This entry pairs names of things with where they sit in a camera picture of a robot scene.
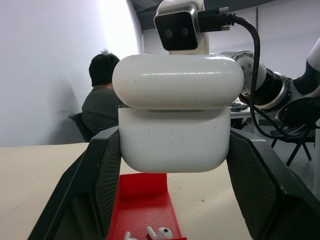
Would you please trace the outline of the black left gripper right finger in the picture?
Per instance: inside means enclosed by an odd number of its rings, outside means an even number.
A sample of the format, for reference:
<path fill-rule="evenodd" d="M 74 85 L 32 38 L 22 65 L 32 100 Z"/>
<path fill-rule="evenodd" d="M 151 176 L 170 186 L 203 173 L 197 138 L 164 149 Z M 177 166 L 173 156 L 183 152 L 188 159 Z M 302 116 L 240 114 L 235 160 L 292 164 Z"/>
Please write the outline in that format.
<path fill-rule="evenodd" d="M 231 129 L 228 172 L 254 240 L 318 240 L 320 202 L 263 138 Z"/>

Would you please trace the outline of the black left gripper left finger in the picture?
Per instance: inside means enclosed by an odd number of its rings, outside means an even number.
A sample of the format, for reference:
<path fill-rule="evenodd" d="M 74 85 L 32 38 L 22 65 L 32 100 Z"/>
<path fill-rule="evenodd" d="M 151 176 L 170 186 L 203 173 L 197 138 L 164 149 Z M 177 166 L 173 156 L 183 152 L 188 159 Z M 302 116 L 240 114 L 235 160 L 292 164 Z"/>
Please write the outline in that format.
<path fill-rule="evenodd" d="M 121 167 L 119 128 L 103 130 L 63 173 L 30 240 L 104 240 L 109 233 Z"/>

